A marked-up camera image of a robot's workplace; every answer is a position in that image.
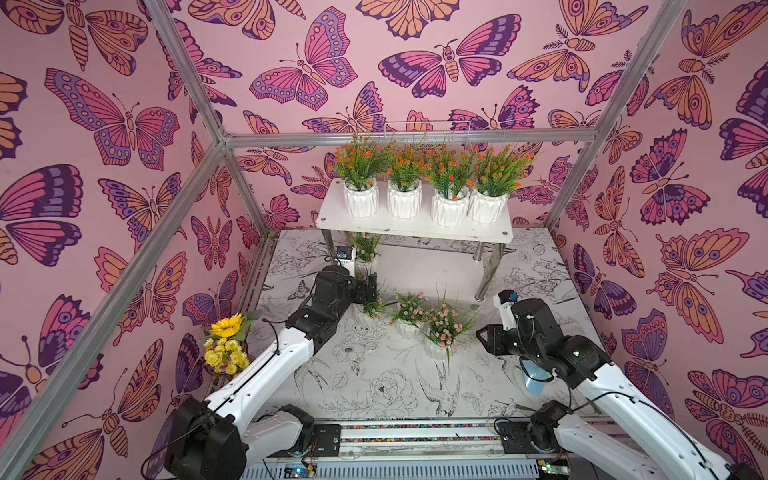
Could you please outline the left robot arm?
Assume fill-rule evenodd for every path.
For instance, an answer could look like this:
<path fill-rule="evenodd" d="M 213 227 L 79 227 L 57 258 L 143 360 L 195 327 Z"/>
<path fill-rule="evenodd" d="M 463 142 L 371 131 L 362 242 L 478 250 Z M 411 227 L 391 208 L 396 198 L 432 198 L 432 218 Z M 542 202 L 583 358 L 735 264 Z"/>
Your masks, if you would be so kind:
<path fill-rule="evenodd" d="M 375 274 L 358 279 L 344 266 L 323 268 L 268 350 L 206 399 L 186 400 L 174 411 L 170 437 L 155 452 L 164 472 L 172 479 L 239 479 L 272 454 L 309 450 L 311 415 L 293 405 L 264 419 L 258 413 L 335 335 L 347 309 L 377 293 Z"/>

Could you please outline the orange potted plant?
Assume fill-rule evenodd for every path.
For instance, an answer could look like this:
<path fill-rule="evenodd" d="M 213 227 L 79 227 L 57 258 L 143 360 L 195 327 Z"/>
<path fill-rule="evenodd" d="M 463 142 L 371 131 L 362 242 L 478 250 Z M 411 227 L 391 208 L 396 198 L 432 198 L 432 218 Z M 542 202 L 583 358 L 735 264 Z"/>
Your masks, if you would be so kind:
<path fill-rule="evenodd" d="M 387 209 L 398 219 L 414 218 L 422 205 L 424 154 L 412 145 L 400 144 L 390 145 L 386 153 Z"/>
<path fill-rule="evenodd" d="M 379 207 L 377 176 L 388 164 L 384 150 L 367 137 L 354 136 L 337 148 L 333 171 L 344 185 L 344 203 L 354 218 L 373 216 Z"/>
<path fill-rule="evenodd" d="M 453 228 L 467 217 L 474 157 L 438 145 L 427 154 L 425 180 L 433 188 L 430 215 L 442 227 Z"/>
<path fill-rule="evenodd" d="M 470 179 L 469 218 L 484 225 L 499 222 L 534 158 L 534 153 L 513 150 L 510 146 L 501 150 L 488 147 L 481 152 Z"/>

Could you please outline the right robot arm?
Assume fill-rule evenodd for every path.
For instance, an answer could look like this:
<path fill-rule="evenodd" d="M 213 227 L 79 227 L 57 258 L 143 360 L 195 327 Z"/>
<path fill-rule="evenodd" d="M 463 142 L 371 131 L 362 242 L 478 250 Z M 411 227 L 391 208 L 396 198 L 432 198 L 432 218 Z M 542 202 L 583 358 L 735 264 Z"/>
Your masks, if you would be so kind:
<path fill-rule="evenodd" d="M 607 414 L 636 443 L 630 448 L 583 420 L 575 406 L 549 401 L 526 424 L 500 419 L 494 427 L 505 451 L 567 451 L 616 479 L 758 479 L 750 460 L 722 457 L 694 440 L 625 376 L 610 356 L 583 335 L 566 335 L 541 299 L 520 300 L 503 290 L 494 298 L 501 321 L 476 333 L 485 350 L 512 355 L 524 378 L 563 381 L 588 406 Z"/>

